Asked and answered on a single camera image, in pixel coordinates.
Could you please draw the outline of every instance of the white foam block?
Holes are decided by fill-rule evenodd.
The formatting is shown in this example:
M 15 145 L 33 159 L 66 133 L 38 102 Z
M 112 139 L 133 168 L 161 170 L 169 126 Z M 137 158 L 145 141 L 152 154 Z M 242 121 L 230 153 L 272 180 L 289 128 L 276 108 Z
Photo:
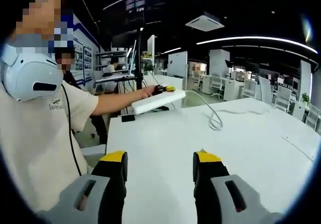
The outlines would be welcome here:
M 132 103 L 131 105 L 134 108 L 134 113 L 139 115 L 163 106 L 167 103 L 182 99 L 185 96 L 185 91 L 175 90 L 174 92 L 163 92 L 161 94 L 142 99 Z

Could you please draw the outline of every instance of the whiteboard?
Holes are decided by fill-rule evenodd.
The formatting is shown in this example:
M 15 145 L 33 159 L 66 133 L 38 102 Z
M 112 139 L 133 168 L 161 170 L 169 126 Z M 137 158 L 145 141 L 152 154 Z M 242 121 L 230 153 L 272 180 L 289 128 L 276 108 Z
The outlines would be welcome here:
M 169 54 L 168 76 L 187 77 L 187 51 Z

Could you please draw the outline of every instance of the person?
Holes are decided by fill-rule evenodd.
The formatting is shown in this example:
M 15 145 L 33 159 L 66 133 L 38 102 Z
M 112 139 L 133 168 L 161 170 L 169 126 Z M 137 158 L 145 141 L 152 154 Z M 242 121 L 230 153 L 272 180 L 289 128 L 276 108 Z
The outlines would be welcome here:
M 55 47 L 56 62 L 61 65 L 64 73 L 64 81 L 78 89 L 81 89 L 77 84 L 74 76 L 70 72 L 71 65 L 74 64 L 75 49 L 73 47 Z M 91 123 L 96 128 L 97 135 L 99 136 L 99 144 L 107 144 L 107 128 L 102 116 L 90 116 Z
M 21 37 L 19 44 L 28 51 L 43 46 L 42 41 L 53 39 L 54 28 L 61 20 L 61 6 L 61 0 L 31 0 L 7 43 L 15 46 Z M 8 66 L 0 61 L 0 68 L 5 71 Z M 126 94 L 93 96 L 62 81 L 54 96 L 17 101 L 5 88 L 6 78 L 0 80 L 1 152 L 19 192 L 34 211 L 53 208 L 61 191 L 79 177 L 79 172 L 87 173 L 87 162 L 70 134 L 69 120 L 72 129 L 82 131 L 89 116 L 119 111 L 152 96 L 154 91 L 150 86 Z
M 103 70 L 104 73 L 113 73 L 115 72 L 117 66 L 118 66 L 118 57 L 112 57 L 110 60 L 110 64 Z

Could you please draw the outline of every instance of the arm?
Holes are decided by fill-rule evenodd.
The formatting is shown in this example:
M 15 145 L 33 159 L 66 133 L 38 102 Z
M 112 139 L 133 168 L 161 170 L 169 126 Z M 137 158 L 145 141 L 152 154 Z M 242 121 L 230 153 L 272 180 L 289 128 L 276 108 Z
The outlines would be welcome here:
M 104 115 L 114 113 L 130 106 L 133 102 L 152 96 L 154 86 L 149 86 L 134 92 L 125 94 L 100 95 L 98 105 L 92 115 Z

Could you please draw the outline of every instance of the led strip light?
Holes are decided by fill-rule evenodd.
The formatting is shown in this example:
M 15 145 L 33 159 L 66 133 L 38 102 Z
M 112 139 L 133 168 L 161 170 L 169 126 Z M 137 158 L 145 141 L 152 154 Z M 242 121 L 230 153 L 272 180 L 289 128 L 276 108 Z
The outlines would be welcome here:
M 227 41 L 227 40 L 238 40 L 238 39 L 263 39 L 263 40 L 273 40 L 273 41 L 279 41 L 279 42 L 287 42 L 287 43 L 291 43 L 297 46 L 301 46 L 304 47 L 314 53 L 318 52 L 313 49 L 312 47 L 308 47 L 304 44 L 301 44 L 299 42 L 294 42 L 291 40 L 287 40 L 287 39 L 282 39 L 282 38 L 276 38 L 276 37 L 227 37 L 227 38 L 220 38 L 220 39 L 214 39 L 214 40 L 209 40 L 209 41 L 205 41 L 205 42 L 198 42 L 196 43 L 197 45 L 201 45 L 201 44 L 205 44 L 205 43 L 210 43 L 210 42 L 220 42 L 220 41 Z

